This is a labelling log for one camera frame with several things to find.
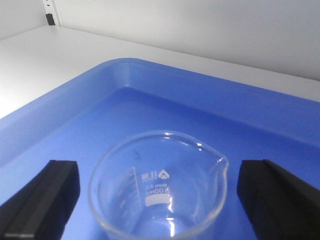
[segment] white logo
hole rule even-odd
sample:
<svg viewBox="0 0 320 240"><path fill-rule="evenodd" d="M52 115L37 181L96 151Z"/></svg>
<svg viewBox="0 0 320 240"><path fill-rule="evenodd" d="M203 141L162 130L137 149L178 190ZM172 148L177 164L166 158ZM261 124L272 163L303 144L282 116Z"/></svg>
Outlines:
<svg viewBox="0 0 320 240"><path fill-rule="evenodd" d="M161 172L159 172L158 177L160 179L168 179L170 178L170 175L163 169Z"/></svg>

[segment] white countertop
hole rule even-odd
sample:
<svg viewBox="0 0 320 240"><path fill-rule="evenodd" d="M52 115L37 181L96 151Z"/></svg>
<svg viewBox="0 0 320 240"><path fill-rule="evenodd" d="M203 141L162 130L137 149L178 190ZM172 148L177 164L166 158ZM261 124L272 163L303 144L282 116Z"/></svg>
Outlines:
<svg viewBox="0 0 320 240"><path fill-rule="evenodd" d="M139 58L320 102L320 82L58 26L0 41L0 118L94 66Z"/></svg>

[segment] clear glass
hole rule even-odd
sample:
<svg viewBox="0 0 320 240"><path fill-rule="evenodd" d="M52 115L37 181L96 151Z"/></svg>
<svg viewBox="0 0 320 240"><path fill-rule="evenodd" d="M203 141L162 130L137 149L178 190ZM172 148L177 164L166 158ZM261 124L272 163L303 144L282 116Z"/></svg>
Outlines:
<svg viewBox="0 0 320 240"><path fill-rule="evenodd" d="M90 208L111 239L212 239L206 231L225 203L228 165L225 156L187 134L145 132L98 162Z"/></svg>

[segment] blue plastic tray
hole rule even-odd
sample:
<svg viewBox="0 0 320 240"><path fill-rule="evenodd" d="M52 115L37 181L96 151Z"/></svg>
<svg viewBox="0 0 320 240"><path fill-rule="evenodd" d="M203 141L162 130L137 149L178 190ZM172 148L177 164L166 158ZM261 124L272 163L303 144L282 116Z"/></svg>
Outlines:
<svg viewBox="0 0 320 240"><path fill-rule="evenodd" d="M75 160L81 195L62 239L102 240L88 206L95 164L123 138L162 129L194 136L230 161L216 239L256 239L236 194L241 160L273 160L320 188L319 102L124 58L0 119L0 204L49 160Z"/></svg>

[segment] white wall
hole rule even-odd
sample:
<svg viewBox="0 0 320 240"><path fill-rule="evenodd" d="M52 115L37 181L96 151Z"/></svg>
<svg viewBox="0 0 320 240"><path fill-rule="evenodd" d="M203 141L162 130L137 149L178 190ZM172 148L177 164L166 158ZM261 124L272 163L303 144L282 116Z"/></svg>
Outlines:
<svg viewBox="0 0 320 240"><path fill-rule="evenodd" d="M67 28L320 80L319 0L55 3Z"/></svg>
<svg viewBox="0 0 320 240"><path fill-rule="evenodd" d="M0 0L0 40L45 24L42 0Z"/></svg>

